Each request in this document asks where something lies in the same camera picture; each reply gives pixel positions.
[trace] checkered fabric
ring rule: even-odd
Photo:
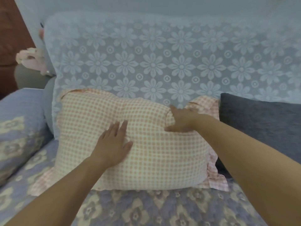
[[[53,175],[47,174],[52,183],[91,154],[100,134],[111,123],[128,120],[126,141],[134,143],[129,155],[108,169],[93,189],[171,190],[196,186],[228,190],[226,179],[215,167],[216,153],[197,132],[164,131],[165,126],[175,122],[167,106],[143,98],[119,98],[97,89],[68,90],[61,98],[60,143]],[[219,118],[215,98],[198,97],[186,108]],[[43,175],[37,181],[32,194],[45,189],[45,179]]]

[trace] wooden panel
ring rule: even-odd
[[[0,95],[17,90],[16,54],[30,47],[35,46],[15,1],[0,0]]]

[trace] person's left hand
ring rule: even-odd
[[[127,123],[124,121],[119,128],[119,122],[116,122],[103,132],[89,157],[90,162],[105,170],[122,162],[133,146],[132,141],[123,144]]]

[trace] mattress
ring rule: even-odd
[[[35,198],[29,190],[54,165],[57,149],[58,141],[51,140],[1,188],[0,225]],[[91,191],[72,225],[266,225],[238,184],[228,183],[229,192],[195,188]]]

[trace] person's left arm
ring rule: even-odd
[[[119,129],[115,123],[100,137],[90,157],[55,183],[5,226],[69,226],[86,196],[109,167],[119,164],[130,151],[133,142],[125,145],[127,121]]]

